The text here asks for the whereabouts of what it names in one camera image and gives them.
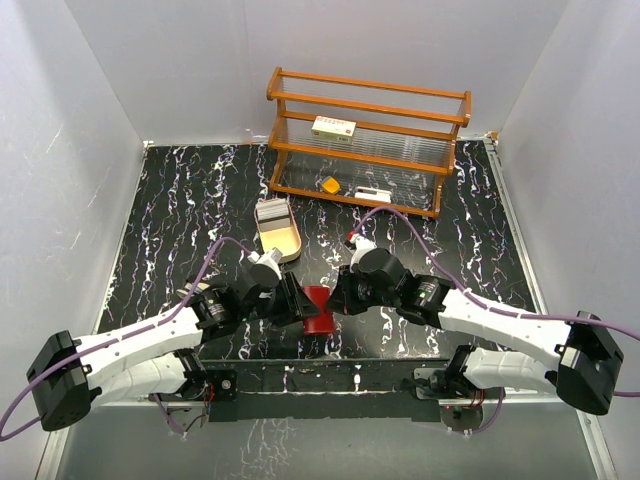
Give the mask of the red card holder wallet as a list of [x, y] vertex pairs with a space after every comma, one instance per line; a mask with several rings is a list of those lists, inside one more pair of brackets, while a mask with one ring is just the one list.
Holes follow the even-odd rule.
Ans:
[[326, 307], [330, 297], [330, 289], [325, 286], [305, 286], [303, 288], [307, 297], [318, 309], [317, 315], [306, 318], [303, 321], [305, 336], [331, 335], [336, 331], [333, 313]]

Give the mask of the beige oval card tray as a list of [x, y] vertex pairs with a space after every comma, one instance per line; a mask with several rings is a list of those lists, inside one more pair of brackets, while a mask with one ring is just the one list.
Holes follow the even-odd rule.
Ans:
[[294, 261], [300, 256], [302, 241], [290, 204], [288, 218], [259, 223], [256, 219], [255, 208], [254, 218], [264, 251], [272, 248], [279, 249], [282, 252], [280, 263]]

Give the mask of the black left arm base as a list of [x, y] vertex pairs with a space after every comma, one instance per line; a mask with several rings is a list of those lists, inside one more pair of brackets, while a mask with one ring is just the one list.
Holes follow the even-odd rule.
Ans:
[[[148, 398], [159, 407], [170, 430], [182, 440], [197, 422], [203, 425], [210, 420], [215, 402], [230, 402], [237, 398], [237, 373], [228, 369], [207, 369], [192, 349], [171, 352], [159, 361], [170, 376]], [[203, 403], [202, 412], [188, 424], [181, 425], [172, 417], [170, 402], [198, 401]]]

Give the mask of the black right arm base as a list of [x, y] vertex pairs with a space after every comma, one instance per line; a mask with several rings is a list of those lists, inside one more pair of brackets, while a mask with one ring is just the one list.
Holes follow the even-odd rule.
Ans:
[[461, 401], [461, 404], [443, 406], [443, 412], [451, 418], [447, 425], [448, 432], [461, 434], [465, 438], [479, 434], [496, 421], [505, 397], [503, 388], [494, 388], [498, 394], [496, 408], [492, 416], [484, 421], [482, 404], [486, 399], [487, 390], [473, 386], [463, 375], [471, 354], [482, 352], [482, 349], [475, 346], [459, 346], [444, 370], [428, 370], [421, 374], [415, 370], [409, 378], [401, 381], [400, 389], [408, 391], [419, 400]]

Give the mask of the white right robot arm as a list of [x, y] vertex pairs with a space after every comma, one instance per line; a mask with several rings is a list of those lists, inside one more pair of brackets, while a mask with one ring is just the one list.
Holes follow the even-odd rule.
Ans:
[[605, 415], [624, 360], [612, 335], [589, 316], [543, 320], [526, 310], [476, 298], [450, 280], [411, 273], [383, 248], [357, 253], [340, 268], [327, 307], [344, 315], [388, 307], [413, 324], [503, 346], [502, 351], [457, 347], [445, 369], [416, 376], [417, 389], [428, 398], [524, 389], [554, 393], [577, 410]]

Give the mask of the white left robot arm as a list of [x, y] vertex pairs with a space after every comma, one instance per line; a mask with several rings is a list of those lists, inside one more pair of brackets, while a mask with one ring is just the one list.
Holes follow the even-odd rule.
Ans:
[[254, 264], [230, 282], [188, 283], [180, 303], [118, 330], [79, 338], [51, 335], [27, 370], [38, 421], [69, 427], [106, 403], [153, 394], [200, 396], [207, 376], [196, 348], [233, 335], [253, 318], [276, 326], [320, 313], [291, 272]]

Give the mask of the beige grey stapler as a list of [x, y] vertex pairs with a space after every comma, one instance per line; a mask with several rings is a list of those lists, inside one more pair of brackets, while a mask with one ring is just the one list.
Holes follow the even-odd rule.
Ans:
[[187, 282], [183, 287], [178, 288], [176, 290], [176, 295], [180, 299], [192, 298], [194, 296], [202, 294], [209, 287], [210, 285], [208, 283], [202, 282], [202, 281], [197, 282], [196, 284], [192, 282]]

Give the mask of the white stapler on shelf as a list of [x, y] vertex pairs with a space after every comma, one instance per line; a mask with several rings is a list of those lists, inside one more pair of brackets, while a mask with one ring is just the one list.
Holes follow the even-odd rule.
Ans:
[[357, 186], [354, 197], [361, 200], [378, 201], [382, 203], [391, 202], [392, 193], [388, 190], [371, 187]]

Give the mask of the orange yellow small block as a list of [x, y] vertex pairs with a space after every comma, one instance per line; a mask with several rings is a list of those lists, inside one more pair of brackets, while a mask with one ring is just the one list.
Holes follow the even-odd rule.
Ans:
[[330, 195], [336, 195], [337, 193], [340, 192], [340, 189], [341, 189], [339, 182], [334, 177], [331, 177], [331, 176], [324, 178], [321, 181], [320, 186], [324, 193], [327, 193]]

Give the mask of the orange wooden shelf rack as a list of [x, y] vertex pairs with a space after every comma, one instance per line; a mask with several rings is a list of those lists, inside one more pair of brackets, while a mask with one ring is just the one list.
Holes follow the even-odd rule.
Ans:
[[[277, 154], [272, 192], [377, 207], [435, 219], [456, 141], [472, 115], [472, 93], [275, 68], [266, 97], [276, 104], [268, 146]], [[314, 137], [317, 116], [357, 124], [351, 144]], [[321, 181], [334, 177], [336, 195]], [[354, 197], [357, 186], [388, 190], [390, 203]]]

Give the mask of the white red medicine box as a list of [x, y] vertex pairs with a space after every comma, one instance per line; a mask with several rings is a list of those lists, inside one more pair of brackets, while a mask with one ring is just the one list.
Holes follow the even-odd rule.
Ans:
[[312, 124], [311, 132], [314, 137], [351, 144], [357, 124], [352, 121], [317, 116]]

